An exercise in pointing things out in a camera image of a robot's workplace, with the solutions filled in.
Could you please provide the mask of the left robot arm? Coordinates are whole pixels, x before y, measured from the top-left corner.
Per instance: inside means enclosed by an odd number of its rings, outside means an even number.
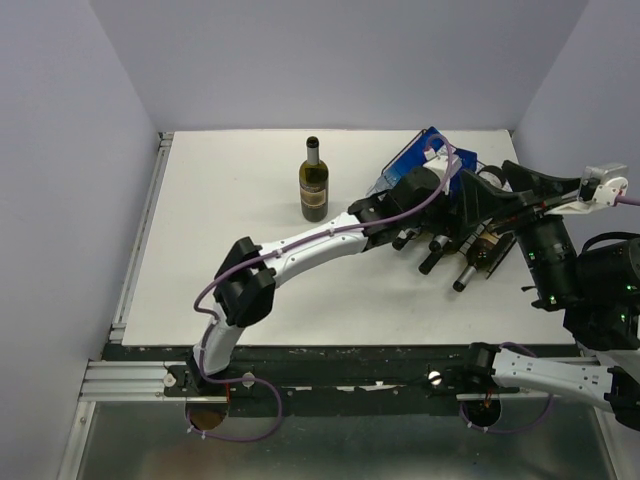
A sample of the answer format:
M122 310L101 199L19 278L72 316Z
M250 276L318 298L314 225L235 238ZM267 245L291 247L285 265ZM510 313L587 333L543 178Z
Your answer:
M448 172L415 167L391 189L354 202L334 219L302 234L258 245L237 240L213 281L198 294L194 310L209 323L187 361L187 382L201 395L214 393L244 330L272 311L275 292L294 277L340 257L389 244L422 222L439 203Z

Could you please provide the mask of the dark green bottle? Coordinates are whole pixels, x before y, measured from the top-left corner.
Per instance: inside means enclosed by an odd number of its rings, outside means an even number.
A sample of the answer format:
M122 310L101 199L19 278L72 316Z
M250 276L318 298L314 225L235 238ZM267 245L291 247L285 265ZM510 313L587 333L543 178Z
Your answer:
M508 190L506 177L498 166L484 166L475 174L493 187ZM476 230L475 227L465 227L464 221L461 219L462 180L460 174L454 176L450 187L448 210L429 244L432 253L444 255L456 253Z

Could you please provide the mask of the green wine bottle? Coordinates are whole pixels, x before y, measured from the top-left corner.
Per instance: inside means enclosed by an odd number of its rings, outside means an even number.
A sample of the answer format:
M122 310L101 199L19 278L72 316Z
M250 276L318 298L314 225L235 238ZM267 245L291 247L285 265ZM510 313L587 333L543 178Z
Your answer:
M451 240L447 240L444 244L440 244L433 240L429 244L429 248L429 254L418 266L419 272L423 275L428 275L443 257L455 254L459 249L459 245Z
M396 251L401 251L411 239L411 236L398 235L392 242L392 248Z

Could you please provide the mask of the tall green bottle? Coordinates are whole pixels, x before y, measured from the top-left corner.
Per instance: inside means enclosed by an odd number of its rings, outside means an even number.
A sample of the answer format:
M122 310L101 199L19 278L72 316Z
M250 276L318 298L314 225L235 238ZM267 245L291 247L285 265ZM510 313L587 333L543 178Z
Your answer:
M306 139L307 157L298 173L301 212L310 222L320 222L328 213L329 169L320 158L319 146L317 137Z

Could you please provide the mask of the short blue glass bottle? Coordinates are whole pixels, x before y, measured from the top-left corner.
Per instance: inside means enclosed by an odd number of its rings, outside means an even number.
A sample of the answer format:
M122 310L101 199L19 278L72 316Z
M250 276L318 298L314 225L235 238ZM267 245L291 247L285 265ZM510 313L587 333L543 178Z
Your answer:
M420 130L381 170L379 177L367 190L366 195L370 196L393 188L411 169L438 158L444 143L439 138L433 139L433 136L439 134L435 127Z

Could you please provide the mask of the tall blue glass bottle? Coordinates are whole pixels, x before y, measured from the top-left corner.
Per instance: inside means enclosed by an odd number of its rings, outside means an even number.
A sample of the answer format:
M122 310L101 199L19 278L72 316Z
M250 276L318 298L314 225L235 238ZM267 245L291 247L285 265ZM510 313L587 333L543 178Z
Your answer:
M454 154L454 170L449 179L449 194L456 196L461 189L460 173L463 169L476 171L477 168L477 153L474 151L455 147Z

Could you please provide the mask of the green bottle grey foil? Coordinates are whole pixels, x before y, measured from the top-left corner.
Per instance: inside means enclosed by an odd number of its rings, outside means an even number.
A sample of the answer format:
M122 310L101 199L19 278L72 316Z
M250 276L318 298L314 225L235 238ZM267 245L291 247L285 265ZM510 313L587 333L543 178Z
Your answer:
M483 232L471 244L465 254L466 267L454 281L456 292L465 290L476 273L485 272L489 277L515 243L512 233L496 235Z

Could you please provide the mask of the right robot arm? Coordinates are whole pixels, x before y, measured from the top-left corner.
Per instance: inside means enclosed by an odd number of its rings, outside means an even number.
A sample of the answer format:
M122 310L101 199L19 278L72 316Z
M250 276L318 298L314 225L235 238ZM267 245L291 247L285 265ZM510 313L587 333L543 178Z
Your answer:
M462 218L511 233L531 274L533 307L562 311L563 326L581 346L607 353L615 366L580 366L513 352L483 342L469 346L459 381L466 393L527 388L573 398L639 427L639 236L607 232L575 250L566 215L587 215L626 203L628 168L588 167L575 178L542 174L506 161L511 189L460 172Z

